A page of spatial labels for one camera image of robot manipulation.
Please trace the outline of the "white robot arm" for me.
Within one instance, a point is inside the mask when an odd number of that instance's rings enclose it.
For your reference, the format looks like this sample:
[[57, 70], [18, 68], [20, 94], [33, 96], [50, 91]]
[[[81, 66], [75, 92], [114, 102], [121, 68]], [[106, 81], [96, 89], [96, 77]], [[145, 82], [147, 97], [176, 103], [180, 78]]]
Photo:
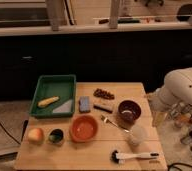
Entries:
[[180, 101], [192, 105], [192, 67], [167, 73], [164, 84], [153, 92], [151, 98], [152, 107], [157, 111], [166, 111]]

